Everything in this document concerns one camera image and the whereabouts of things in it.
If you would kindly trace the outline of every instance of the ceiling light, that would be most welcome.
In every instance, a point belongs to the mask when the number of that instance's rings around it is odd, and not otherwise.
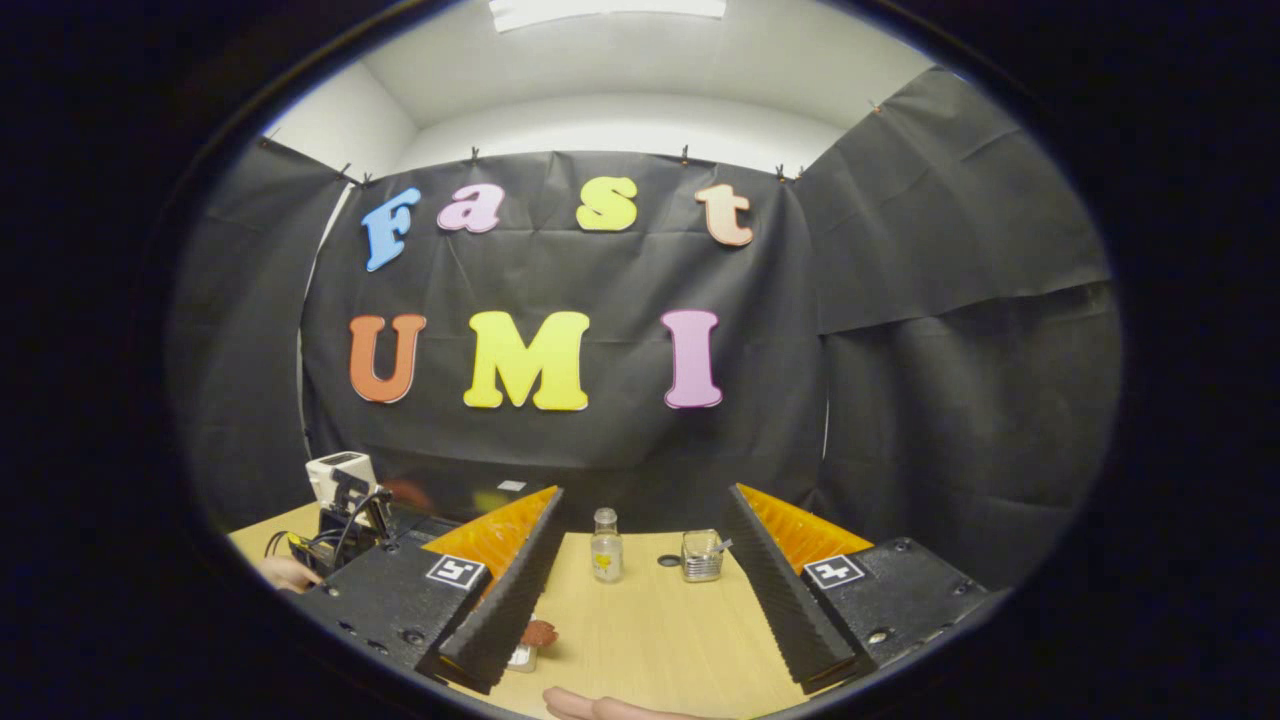
[[[498,32],[525,26],[608,13],[672,13],[700,18],[723,18],[726,0],[493,0],[493,24]]]

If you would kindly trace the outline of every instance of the table surface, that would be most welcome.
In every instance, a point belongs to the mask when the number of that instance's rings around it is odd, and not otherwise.
[[[311,503],[229,538],[256,561],[271,533],[311,537],[317,523]],[[623,578],[604,584],[591,575],[589,546],[585,533],[561,542],[534,609],[559,639],[539,651],[534,671],[507,670],[489,696],[451,687],[548,720],[541,693],[553,685],[703,717],[756,717],[806,700],[731,552],[718,580],[686,583],[678,566],[658,564],[660,555],[678,555],[680,533],[623,534]]]

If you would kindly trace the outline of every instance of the foam letter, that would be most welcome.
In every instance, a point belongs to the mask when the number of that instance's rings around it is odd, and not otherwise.
[[[504,195],[495,184],[468,184],[453,193],[457,202],[445,205],[435,224],[447,231],[489,232],[498,227],[498,206]]]
[[[520,407],[534,387],[534,378],[543,375],[534,393],[534,405],[541,410],[582,410],[586,393],[579,384],[577,360],[582,333],[591,320],[581,313],[552,313],[525,347],[516,323],[507,313],[477,313],[471,316],[476,332],[476,365],[471,389],[462,393],[470,407],[498,407],[502,393],[494,374],[502,375],[511,404]]]
[[[366,270],[372,273],[404,251],[404,241],[397,240],[396,234],[408,232],[410,217],[407,206],[417,204],[421,199],[422,193],[416,187],[411,187],[379,205],[360,222],[360,224],[369,229],[369,264],[365,265]]]
[[[707,204],[707,231],[718,242],[733,246],[751,242],[751,228],[737,224],[737,211],[750,210],[751,201],[733,195],[733,186],[713,184],[695,192],[694,200]]]
[[[636,222],[639,190],[631,178],[593,178],[582,186],[577,224],[585,231],[625,231]]]
[[[387,380],[374,373],[378,333],[384,327],[387,320],[376,315],[361,315],[351,322],[351,387],[370,402],[390,404],[408,395],[408,388],[413,384],[417,333],[426,327],[426,318],[398,315],[392,320],[392,327],[396,328],[396,370]]]
[[[712,407],[724,393],[712,384],[712,328],[719,324],[714,313],[672,310],[662,316],[671,331],[672,383],[667,391],[671,407]]]

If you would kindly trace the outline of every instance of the human hand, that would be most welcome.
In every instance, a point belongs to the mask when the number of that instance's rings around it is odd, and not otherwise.
[[[695,715],[648,710],[612,697],[590,700],[564,688],[543,691],[543,700],[547,701],[547,712],[559,720],[707,720]]]
[[[271,587],[275,589],[289,589],[297,593],[306,592],[312,583],[320,584],[324,582],[311,568],[288,555],[264,557],[259,562],[257,570],[262,573],[266,582],[271,583]]]

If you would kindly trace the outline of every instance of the letter m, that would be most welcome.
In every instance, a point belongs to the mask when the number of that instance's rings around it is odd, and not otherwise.
[[[582,333],[590,325],[591,320],[581,313],[552,313],[526,347],[511,315],[477,313],[471,318],[471,329],[476,332],[475,374],[462,402],[471,407],[502,405],[495,379],[500,375],[511,404],[520,407],[541,374],[541,386],[534,393],[538,409],[582,410],[586,393],[579,384],[579,351]]]

